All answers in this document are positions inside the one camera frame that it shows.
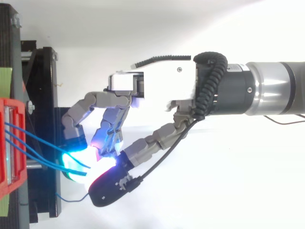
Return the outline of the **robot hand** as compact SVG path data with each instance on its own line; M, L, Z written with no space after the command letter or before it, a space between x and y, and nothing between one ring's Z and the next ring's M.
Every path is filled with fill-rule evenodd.
M103 91L88 92L62 116L68 151L88 156L82 182L96 207L136 189L143 176L130 171L161 150L170 152L194 125L196 65L190 56L159 56L108 78ZM122 148L122 126L133 107L151 113L175 110L173 122Z

